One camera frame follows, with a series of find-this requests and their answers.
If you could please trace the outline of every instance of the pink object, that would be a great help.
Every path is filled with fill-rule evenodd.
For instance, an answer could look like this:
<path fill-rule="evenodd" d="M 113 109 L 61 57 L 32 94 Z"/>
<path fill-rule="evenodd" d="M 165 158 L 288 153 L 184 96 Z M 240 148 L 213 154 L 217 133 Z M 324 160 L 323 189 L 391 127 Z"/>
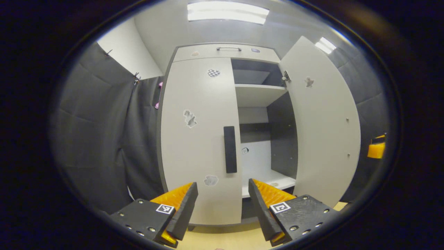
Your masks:
<path fill-rule="evenodd" d="M 162 91 L 162 85 L 163 85 L 163 82 L 159 83 L 160 91 Z M 159 109 L 159 102 L 157 102 L 156 106 L 154 106 L 156 109 Z"/>

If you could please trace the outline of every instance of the cabinet handle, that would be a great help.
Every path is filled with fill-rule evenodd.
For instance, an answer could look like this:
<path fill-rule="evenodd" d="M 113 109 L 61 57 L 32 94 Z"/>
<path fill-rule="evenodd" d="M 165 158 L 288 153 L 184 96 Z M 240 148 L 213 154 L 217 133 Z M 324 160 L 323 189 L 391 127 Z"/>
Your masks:
<path fill-rule="evenodd" d="M 237 48 L 239 51 L 242 51 L 239 47 L 217 47 L 216 50 L 221 50 L 222 48 Z"/>
<path fill-rule="evenodd" d="M 236 138 L 234 136 L 234 126 L 223 127 L 225 141 L 225 165 L 226 173 L 237 173 L 238 165 L 236 160 Z"/>

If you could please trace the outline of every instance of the open cabinet door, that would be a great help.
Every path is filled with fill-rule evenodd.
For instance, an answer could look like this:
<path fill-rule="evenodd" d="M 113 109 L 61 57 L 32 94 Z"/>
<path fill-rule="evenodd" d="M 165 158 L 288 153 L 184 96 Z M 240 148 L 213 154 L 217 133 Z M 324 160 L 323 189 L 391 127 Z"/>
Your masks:
<path fill-rule="evenodd" d="M 353 96 L 327 57 L 301 37 L 279 63 L 297 129 L 294 194 L 334 207 L 344 195 L 359 158 L 361 129 Z"/>
<path fill-rule="evenodd" d="M 164 88 L 160 142 L 168 190 L 197 182 L 191 224 L 240 223 L 241 140 L 231 59 L 173 62 Z"/>

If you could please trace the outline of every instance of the white ceiling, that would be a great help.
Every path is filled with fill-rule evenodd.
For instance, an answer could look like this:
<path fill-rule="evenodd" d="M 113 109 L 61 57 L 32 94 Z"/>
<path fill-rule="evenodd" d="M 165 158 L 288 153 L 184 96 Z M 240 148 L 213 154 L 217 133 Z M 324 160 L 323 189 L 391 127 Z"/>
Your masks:
<path fill-rule="evenodd" d="M 149 53 L 164 73 L 177 46 L 206 42 L 256 44 L 274 48 L 280 58 L 301 37 L 318 42 L 323 36 L 344 50 L 351 49 L 320 18 L 282 0 L 236 0 L 270 10 L 264 25 L 235 20 L 189 22 L 187 4 L 196 0 L 164 0 L 135 16 L 135 25 Z"/>

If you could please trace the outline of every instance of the door latch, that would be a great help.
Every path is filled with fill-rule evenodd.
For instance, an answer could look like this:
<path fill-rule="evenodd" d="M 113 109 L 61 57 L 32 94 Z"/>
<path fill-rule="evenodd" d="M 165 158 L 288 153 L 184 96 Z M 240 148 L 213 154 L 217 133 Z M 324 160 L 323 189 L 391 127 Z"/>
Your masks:
<path fill-rule="evenodd" d="M 282 78 L 282 81 L 287 81 L 287 82 L 291 82 L 290 77 L 288 76 L 287 71 L 284 71 L 284 77 Z"/>

